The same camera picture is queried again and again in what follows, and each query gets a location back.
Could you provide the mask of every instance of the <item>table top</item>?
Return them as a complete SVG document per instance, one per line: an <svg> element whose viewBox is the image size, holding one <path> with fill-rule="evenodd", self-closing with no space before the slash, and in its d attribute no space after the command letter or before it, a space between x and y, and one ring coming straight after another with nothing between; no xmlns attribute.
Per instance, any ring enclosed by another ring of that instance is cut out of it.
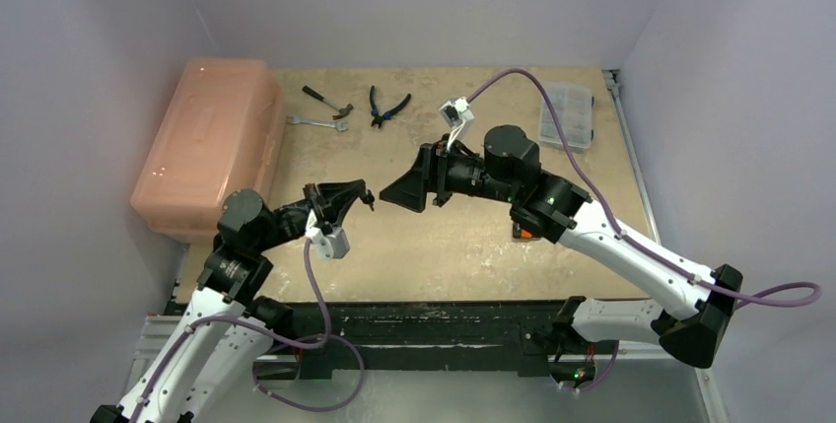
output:
<svg viewBox="0 0 836 423"><path fill-rule="evenodd" d="M541 82L566 81L592 89L594 140L579 164L600 188L616 216L649 235L633 169L601 71L531 68ZM337 103L352 103L349 129L286 125L276 176L267 199L271 209L302 197L308 182L363 178L378 196L414 162L418 147L449 131L438 113L447 99L469 96L497 68L403 68L277 70L288 115L330 119L333 110L302 92L309 85ZM407 93L409 105L378 130L371 127L369 89L375 85L382 110ZM515 124L536 140L541 97L528 79L510 75L476 100L475 121L464 143L481 153L485 133ZM544 169L583 186L566 154L542 145ZM517 243L511 237L508 204L454 195L444 208L417 214L376 201L375 212L356 204L343 224L351 251L341 260L320 261L313 271L326 301L437 301L561 299L573 295L639 298L645 294L596 261L545 240ZM267 251L274 268L261 294L283 302L313 301L303 266L303 240ZM176 292L187 303L209 246L192 245Z"/></svg>

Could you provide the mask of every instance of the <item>transparent plastic box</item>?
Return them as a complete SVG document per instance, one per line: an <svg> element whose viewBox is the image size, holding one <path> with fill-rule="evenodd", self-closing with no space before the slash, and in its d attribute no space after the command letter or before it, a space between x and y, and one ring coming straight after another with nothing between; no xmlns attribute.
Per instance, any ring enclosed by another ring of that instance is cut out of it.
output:
<svg viewBox="0 0 836 423"><path fill-rule="evenodd" d="M252 188L267 199L285 126L282 109L281 88L264 61L189 61L131 206L152 231L211 243L232 192Z"/></svg>
<svg viewBox="0 0 836 423"><path fill-rule="evenodd" d="M557 111L557 118L566 134L569 148L585 152L592 144L592 90L572 83L543 83L549 100ZM546 102L540 108L538 138L547 144L563 149L557 128Z"/></svg>

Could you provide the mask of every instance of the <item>white wall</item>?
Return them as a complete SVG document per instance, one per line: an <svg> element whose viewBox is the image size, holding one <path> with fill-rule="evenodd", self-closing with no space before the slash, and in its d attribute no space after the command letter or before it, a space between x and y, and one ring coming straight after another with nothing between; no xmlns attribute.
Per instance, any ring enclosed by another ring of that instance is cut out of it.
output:
<svg viewBox="0 0 836 423"><path fill-rule="evenodd" d="M659 0L196 0L232 56L275 67L620 66Z"/></svg>
<svg viewBox="0 0 836 423"><path fill-rule="evenodd" d="M0 0L0 421L117 402L181 247L128 198L178 73L214 51L192 0Z"/></svg>
<svg viewBox="0 0 836 423"><path fill-rule="evenodd" d="M663 242L749 292L826 287L735 315L715 365L731 421L833 421L834 34L834 0L662 0L623 69Z"/></svg>

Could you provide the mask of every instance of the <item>blue-handled pliers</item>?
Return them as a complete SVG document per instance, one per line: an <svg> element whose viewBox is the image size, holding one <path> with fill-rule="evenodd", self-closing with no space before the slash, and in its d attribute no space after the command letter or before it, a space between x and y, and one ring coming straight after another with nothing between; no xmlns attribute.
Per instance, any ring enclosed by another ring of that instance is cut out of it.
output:
<svg viewBox="0 0 836 423"><path fill-rule="evenodd" d="M381 115L378 112L378 105L377 103L375 103L375 87L373 86L372 89L369 91L369 104L372 105L372 117L374 117L374 119L372 120L372 127L377 126L378 129L383 127L383 122L385 120L392 119L392 117L395 114L401 112L406 107L406 105L409 104L409 100L411 99L411 94L406 95L406 98L404 98L399 105L393 107L392 109L384 112L383 115Z"/></svg>

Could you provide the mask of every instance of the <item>pink plastic container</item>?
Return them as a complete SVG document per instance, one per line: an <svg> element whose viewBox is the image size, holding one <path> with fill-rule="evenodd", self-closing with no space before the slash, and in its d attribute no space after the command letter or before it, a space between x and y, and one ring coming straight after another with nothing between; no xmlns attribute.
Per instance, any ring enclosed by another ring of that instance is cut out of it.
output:
<svg viewBox="0 0 836 423"><path fill-rule="evenodd" d="M131 206L152 231L185 243L211 241L229 194L253 188L267 198L283 118L281 87L264 61L191 60Z"/></svg>

